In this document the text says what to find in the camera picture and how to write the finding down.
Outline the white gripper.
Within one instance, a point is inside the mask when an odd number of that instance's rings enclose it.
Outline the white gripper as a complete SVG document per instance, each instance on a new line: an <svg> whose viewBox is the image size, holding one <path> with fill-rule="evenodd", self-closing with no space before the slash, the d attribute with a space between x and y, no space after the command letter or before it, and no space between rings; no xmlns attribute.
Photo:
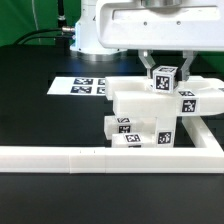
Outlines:
<svg viewBox="0 0 224 224"><path fill-rule="evenodd" d="M174 6L147 0L98 0L96 27L106 48L136 49L147 77L150 50L184 51L177 80L187 81L197 51L224 51L224 0L178 0Z"/></svg>

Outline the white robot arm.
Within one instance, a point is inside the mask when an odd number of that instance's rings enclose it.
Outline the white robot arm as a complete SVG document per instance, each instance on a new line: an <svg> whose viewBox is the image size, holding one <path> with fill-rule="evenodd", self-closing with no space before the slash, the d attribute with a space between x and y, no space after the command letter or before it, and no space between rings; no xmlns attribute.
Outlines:
<svg viewBox="0 0 224 224"><path fill-rule="evenodd" d="M71 50L87 60L136 50L148 69L152 51L181 51L186 80L198 52L224 51L224 0L81 0Z"/></svg>

